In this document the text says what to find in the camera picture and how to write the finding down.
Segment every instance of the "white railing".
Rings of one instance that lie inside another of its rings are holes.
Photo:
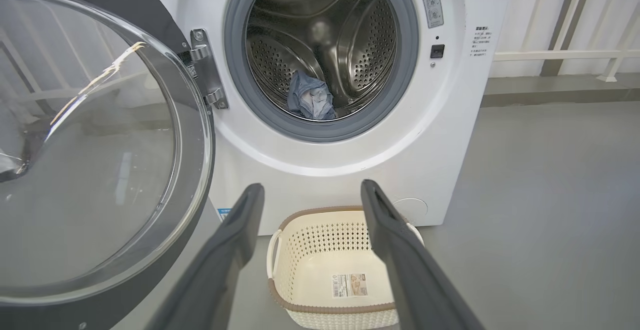
[[[597,50],[596,44],[602,36],[602,25],[611,18],[615,9],[612,9],[612,0],[606,0],[602,11],[599,14],[596,26],[591,34],[588,48],[585,50],[561,50],[562,44],[565,42],[570,23],[576,15],[576,8],[579,0],[571,0],[562,27],[558,33],[558,37],[553,44],[553,50],[536,50],[527,51],[531,41],[531,29],[534,27],[542,12],[540,3],[542,0],[535,0],[533,11],[528,20],[524,39],[522,40],[519,51],[516,52],[496,52],[494,61],[526,61],[526,60],[547,60],[547,59],[609,59],[608,65],[604,72],[598,76],[599,80],[605,82],[615,82],[616,73],[622,61],[630,57],[640,57],[640,49],[630,49],[638,30],[640,30],[640,2],[636,5],[635,11],[631,14],[624,32],[620,37],[615,49]]]

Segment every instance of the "crumpled garment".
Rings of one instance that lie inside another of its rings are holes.
[[[329,92],[327,83],[295,71],[288,89],[286,105],[293,114],[312,120],[336,118],[334,96]]]

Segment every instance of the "washing machine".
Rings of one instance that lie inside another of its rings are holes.
[[[443,223],[507,2],[0,0],[0,306],[107,329],[253,183],[260,235],[365,178]]]

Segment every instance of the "brown basket rim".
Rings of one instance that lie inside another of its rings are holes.
[[[349,212],[349,211],[363,211],[362,206],[348,206],[348,207],[327,207],[327,208],[316,208],[316,209],[308,209],[302,210],[299,212],[295,212],[288,216],[288,218],[284,219],[284,221],[280,224],[279,230],[284,230],[284,228],[291,223],[295,218],[299,218],[301,216],[306,216],[310,214],[320,214],[320,213],[329,213],[329,212]],[[375,312],[386,312],[387,310],[396,309],[395,303],[384,303],[379,305],[367,305],[366,307],[309,307],[307,305],[296,305],[290,303],[282,298],[276,289],[275,280],[272,278],[268,279],[269,283],[269,292],[271,293],[271,297],[280,305],[281,307],[289,310],[291,312],[298,313],[309,313],[309,314],[363,314],[363,313],[375,313]]]

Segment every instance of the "beige basket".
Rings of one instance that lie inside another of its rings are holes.
[[[267,276],[275,301],[304,328],[366,330],[398,322],[387,268],[371,250],[362,207],[288,217],[269,242]]]

